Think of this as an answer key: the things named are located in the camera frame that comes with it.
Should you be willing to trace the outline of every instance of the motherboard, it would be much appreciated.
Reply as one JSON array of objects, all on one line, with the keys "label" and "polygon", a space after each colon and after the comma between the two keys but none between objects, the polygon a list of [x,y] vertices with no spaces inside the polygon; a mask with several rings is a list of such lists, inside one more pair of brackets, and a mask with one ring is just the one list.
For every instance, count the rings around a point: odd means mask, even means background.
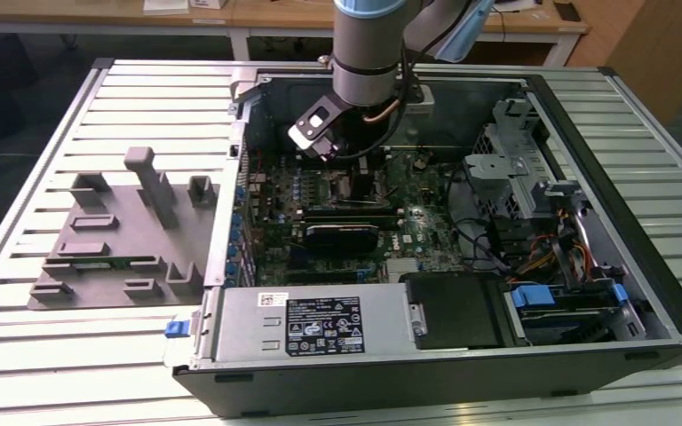
[{"label": "motherboard", "polygon": [[397,282],[418,271],[464,271],[446,210],[456,167],[416,149],[388,149],[373,190],[354,175],[291,155],[251,158],[250,206],[259,286]]}]

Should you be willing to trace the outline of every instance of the gray plastic part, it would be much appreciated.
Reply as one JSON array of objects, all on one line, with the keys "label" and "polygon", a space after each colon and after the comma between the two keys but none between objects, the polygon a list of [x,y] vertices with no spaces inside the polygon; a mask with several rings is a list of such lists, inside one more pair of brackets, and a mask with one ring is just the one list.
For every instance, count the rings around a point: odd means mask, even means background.
[{"label": "gray plastic part", "polygon": [[186,268],[186,275],[180,274],[178,266],[171,264],[164,281],[179,296],[201,296],[205,293],[205,277],[199,273],[194,262]]},{"label": "gray plastic part", "polygon": [[83,215],[70,219],[70,227],[76,231],[115,229],[120,221],[115,215]]},{"label": "gray plastic part", "polygon": [[63,242],[58,254],[60,256],[107,256],[110,246],[106,242]]},{"label": "gray plastic part", "polygon": [[148,299],[164,295],[163,289],[154,278],[131,278],[126,280],[123,291],[131,299]]},{"label": "gray plastic part", "polygon": [[188,200],[197,208],[215,207],[218,194],[209,176],[191,176],[188,179]]},{"label": "gray plastic part", "polygon": [[112,189],[100,173],[79,173],[70,188],[70,193],[72,193],[80,207],[103,206],[100,193],[111,191]]},{"label": "gray plastic part", "polygon": [[42,303],[67,302],[74,296],[72,288],[62,281],[34,284],[31,296]]},{"label": "gray plastic part", "polygon": [[167,273],[167,263],[164,262],[164,259],[162,257],[156,257],[150,262],[131,262],[131,269],[136,273]]},{"label": "gray plastic part", "polygon": [[[48,257],[60,258],[58,251],[66,243],[68,247],[79,247],[75,244],[106,243],[114,265],[104,264],[107,261],[100,259],[100,256],[96,256],[95,265],[87,264],[92,260],[91,256],[63,256],[64,264],[51,260],[50,264],[44,264],[38,285],[54,285],[55,281],[64,281],[75,295],[60,299],[40,297],[36,293],[39,297],[35,295],[31,298],[30,309],[202,303],[205,278],[201,271],[206,271],[207,267],[215,207],[194,208],[188,198],[188,185],[172,185],[170,209],[178,218],[179,226],[167,230],[160,226],[154,208],[146,206],[139,198],[139,189],[138,185],[114,186],[111,191],[96,192],[102,201],[99,206],[82,207],[78,203],[74,205]],[[76,219],[79,223],[87,220],[90,226],[76,227]],[[126,260],[131,256],[151,256],[154,260]],[[174,264],[178,267],[168,275]],[[162,295],[130,297],[126,281],[150,279],[155,280]]]},{"label": "gray plastic part", "polygon": [[75,279],[79,276],[79,271],[72,267],[72,264],[44,264],[42,267],[47,275],[58,280]]},{"label": "gray plastic part", "polygon": [[164,173],[158,174],[154,169],[154,150],[148,146],[128,148],[124,163],[126,168],[139,176],[144,201],[152,205],[163,228],[178,227],[178,217],[172,208],[174,190]]}]

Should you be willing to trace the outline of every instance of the copper pipe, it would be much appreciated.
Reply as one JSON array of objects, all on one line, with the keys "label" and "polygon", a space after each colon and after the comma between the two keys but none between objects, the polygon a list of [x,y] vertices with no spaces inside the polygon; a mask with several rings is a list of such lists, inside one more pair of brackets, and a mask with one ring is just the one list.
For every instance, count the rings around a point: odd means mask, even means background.
[{"label": "copper pipe", "polygon": [[386,107],[386,109],[375,116],[369,117],[367,115],[362,118],[367,124],[377,124],[378,122],[382,122],[389,115],[396,111],[397,107],[400,106],[400,99],[396,99],[392,104]]}]

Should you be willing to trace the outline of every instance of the white label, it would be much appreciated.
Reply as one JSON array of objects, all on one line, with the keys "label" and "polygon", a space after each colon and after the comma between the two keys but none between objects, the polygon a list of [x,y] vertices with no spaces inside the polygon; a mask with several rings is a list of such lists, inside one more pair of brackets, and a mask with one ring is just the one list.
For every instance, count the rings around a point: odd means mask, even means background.
[{"label": "white label", "polygon": [[347,337],[346,339],[339,339],[339,344],[362,344],[362,338]]},{"label": "white label", "polygon": [[225,25],[225,20],[191,20],[194,24],[215,24],[215,25]]},{"label": "white label", "polygon": [[289,293],[259,293],[258,306],[286,306]]}]

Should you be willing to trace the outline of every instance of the red wire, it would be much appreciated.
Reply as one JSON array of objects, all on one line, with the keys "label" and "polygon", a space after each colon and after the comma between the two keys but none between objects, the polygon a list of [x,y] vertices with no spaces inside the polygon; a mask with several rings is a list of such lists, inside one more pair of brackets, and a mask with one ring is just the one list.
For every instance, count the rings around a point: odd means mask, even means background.
[{"label": "red wire", "polygon": [[591,280],[592,279],[592,264],[593,264],[592,252],[589,251],[587,246],[584,246],[581,243],[576,243],[575,247],[581,250],[581,253],[583,253],[583,268],[584,268],[584,270],[587,272],[587,277]]},{"label": "red wire", "polygon": [[530,244],[530,254],[529,254],[529,260],[533,257],[533,252],[536,251],[536,246],[541,242],[541,240],[546,240],[548,238],[556,237],[557,235],[549,233],[546,235],[542,235],[541,237],[537,237],[536,240],[533,240],[533,243]]}]

